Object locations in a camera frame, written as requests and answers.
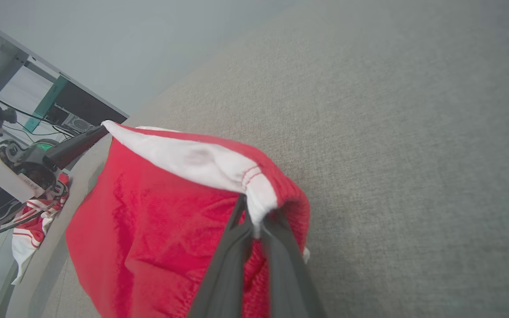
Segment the red and white cloth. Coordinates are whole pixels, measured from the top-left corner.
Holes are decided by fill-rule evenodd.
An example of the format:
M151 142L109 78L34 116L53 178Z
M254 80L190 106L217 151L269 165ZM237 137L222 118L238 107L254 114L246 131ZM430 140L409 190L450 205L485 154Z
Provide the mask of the red and white cloth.
M79 282L103 317L185 317L239 193L258 235L282 207L303 251L309 202L256 148L112 121L109 157L66 231ZM260 241L244 267L244 317L269 316Z
M59 180L68 185L68 176L62 173ZM68 195L56 199L31 199L27 201L26 206L17 213L14 223L18 223L36 215L40 211L42 214L26 223L23 223L13 229L13 238L11 240L11 249L13 257L19 265L17 278L11 284L18 284L23 279L23 274L29 265L34 252L40 247L42 240L46 237L50 224L54 217L62 209Z

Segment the red towel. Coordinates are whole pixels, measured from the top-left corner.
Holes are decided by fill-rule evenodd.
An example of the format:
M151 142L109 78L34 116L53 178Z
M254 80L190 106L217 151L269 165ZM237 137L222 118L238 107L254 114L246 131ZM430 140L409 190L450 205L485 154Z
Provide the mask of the red towel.
M286 211L303 250L305 194L261 151L232 140L103 123L114 139L66 231L81 286L103 317L185 317L239 193L253 225ZM245 264L244 317L269 316L260 241Z

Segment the white label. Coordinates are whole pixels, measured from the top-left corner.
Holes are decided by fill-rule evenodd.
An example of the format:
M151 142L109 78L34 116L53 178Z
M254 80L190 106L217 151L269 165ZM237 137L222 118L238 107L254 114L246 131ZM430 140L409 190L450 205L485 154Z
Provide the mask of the white label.
M40 197L44 193L44 189L29 179L26 175L20 173L18 176L34 190L35 197Z

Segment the gray wall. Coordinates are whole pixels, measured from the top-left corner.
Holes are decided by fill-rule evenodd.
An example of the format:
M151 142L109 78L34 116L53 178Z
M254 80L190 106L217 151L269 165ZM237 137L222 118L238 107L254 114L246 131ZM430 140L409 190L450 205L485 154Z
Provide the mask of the gray wall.
M290 0L0 0L0 34L132 115Z

